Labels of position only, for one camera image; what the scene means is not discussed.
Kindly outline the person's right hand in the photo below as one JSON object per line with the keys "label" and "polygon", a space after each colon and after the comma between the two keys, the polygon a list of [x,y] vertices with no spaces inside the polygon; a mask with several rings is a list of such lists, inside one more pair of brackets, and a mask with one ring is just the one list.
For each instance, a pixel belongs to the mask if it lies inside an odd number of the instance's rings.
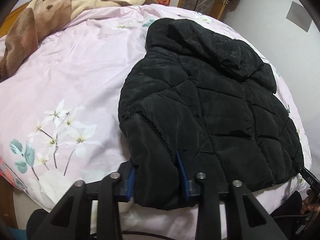
{"label": "person's right hand", "polygon": [[316,200],[315,193],[312,189],[308,189],[307,197],[302,201],[302,208],[300,210],[300,214],[303,215],[306,211],[319,213],[320,205],[319,203],[312,203],[313,200]]}

